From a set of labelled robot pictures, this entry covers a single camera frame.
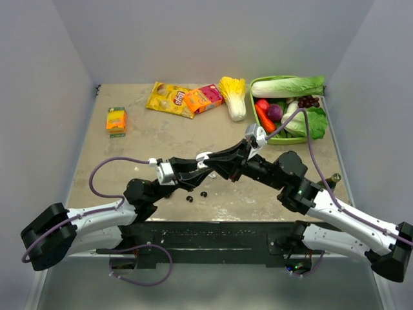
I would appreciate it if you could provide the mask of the white earbud charging case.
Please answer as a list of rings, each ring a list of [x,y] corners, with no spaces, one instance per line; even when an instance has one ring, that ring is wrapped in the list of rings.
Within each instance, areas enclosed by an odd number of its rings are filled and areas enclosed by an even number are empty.
[[[208,160],[210,158],[209,155],[211,155],[211,153],[212,152],[207,151],[207,152],[199,153],[196,156],[197,169],[201,170],[201,169],[208,168],[208,165],[205,164],[205,160]]]

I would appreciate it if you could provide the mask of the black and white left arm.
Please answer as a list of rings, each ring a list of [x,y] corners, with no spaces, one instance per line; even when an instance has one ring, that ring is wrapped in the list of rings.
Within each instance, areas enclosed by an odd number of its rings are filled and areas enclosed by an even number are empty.
[[[141,223],[153,215],[156,202],[177,189],[192,191],[213,171],[204,164],[210,152],[194,160],[150,158],[142,164],[156,169],[154,181],[133,179],[121,195],[111,195],[111,203],[84,209],[67,209],[54,203],[29,223],[20,234],[24,264],[42,271],[73,253],[108,248],[129,252],[134,245],[131,234],[122,226]]]

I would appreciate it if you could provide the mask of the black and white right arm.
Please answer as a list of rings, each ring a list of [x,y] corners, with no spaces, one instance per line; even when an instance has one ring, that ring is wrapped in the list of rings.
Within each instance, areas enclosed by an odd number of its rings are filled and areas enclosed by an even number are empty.
[[[237,181],[247,176],[280,193],[282,206],[332,225],[333,231],[307,224],[291,234],[288,248],[296,254],[306,249],[360,258],[378,275],[393,282],[405,279],[412,254],[412,226],[379,220],[339,201],[327,189],[305,177],[307,166],[294,151],[270,163],[246,140],[221,152],[207,154],[203,164],[222,178]]]

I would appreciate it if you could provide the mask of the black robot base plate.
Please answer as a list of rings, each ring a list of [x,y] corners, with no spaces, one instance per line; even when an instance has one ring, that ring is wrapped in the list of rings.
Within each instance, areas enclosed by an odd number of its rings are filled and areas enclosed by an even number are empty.
[[[303,245],[307,223],[145,222],[122,226],[121,243],[100,254],[133,254],[140,269],[157,264],[238,264],[308,272],[320,254]]]

